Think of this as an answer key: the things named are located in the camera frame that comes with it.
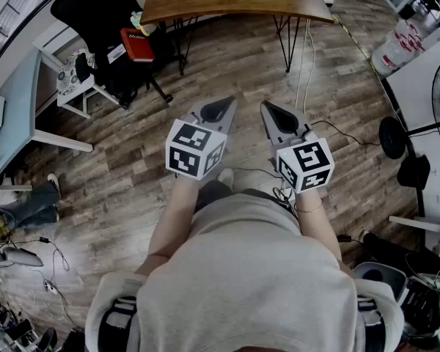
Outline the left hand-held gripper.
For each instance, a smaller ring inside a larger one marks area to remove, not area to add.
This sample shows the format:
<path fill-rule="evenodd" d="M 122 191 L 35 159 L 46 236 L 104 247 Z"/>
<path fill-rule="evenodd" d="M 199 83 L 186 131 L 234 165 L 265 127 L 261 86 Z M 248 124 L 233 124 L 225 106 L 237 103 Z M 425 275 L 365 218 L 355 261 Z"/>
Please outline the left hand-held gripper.
<path fill-rule="evenodd" d="M 221 161 L 236 108 L 234 96 L 210 98 L 186 115 L 186 121 L 205 122 L 206 128 L 176 119 L 166 139 L 166 168 L 195 180 L 206 177 Z"/>

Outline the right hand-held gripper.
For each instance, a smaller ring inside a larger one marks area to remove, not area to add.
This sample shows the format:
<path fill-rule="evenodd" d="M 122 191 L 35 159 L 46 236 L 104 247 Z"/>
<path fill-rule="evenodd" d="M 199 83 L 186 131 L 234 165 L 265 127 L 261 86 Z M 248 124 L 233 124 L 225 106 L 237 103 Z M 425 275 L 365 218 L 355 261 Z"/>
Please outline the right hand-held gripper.
<path fill-rule="evenodd" d="M 291 131 L 299 131 L 308 124 L 303 112 L 283 103 L 265 100 L 260 113 L 272 144 L 283 143 Z M 334 160 L 327 141 L 308 130 L 277 150 L 276 170 L 286 184 L 300 194 L 327 185 L 334 171 Z"/>

